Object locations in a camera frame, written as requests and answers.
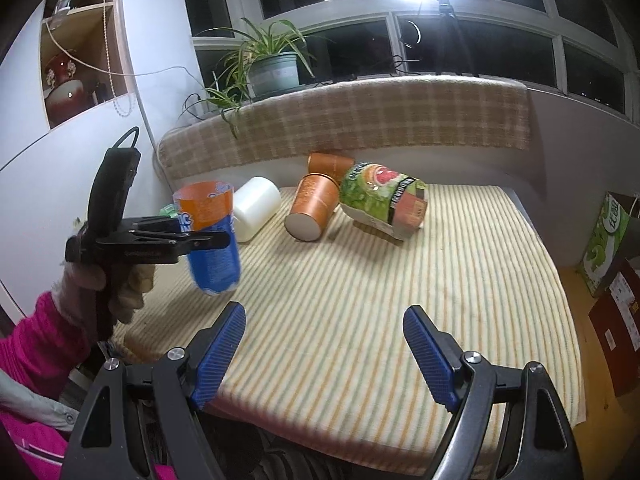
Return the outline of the pink sleeve left forearm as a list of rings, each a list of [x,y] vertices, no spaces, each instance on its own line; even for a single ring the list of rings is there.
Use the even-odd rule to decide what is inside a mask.
[[[47,399],[57,399],[70,371],[89,354],[90,344],[79,327],[60,315],[50,292],[42,294],[35,313],[17,324],[1,341],[1,370],[19,385]],[[60,430],[1,410],[1,477],[58,479],[67,448]]]

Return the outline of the gloved left hand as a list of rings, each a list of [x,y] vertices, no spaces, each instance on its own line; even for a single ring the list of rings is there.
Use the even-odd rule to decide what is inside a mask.
[[[110,320],[130,324],[154,287],[155,266],[115,264],[108,275],[95,264],[66,262],[62,278],[51,289],[58,313],[92,341],[107,339],[99,335],[96,294],[107,287]]]

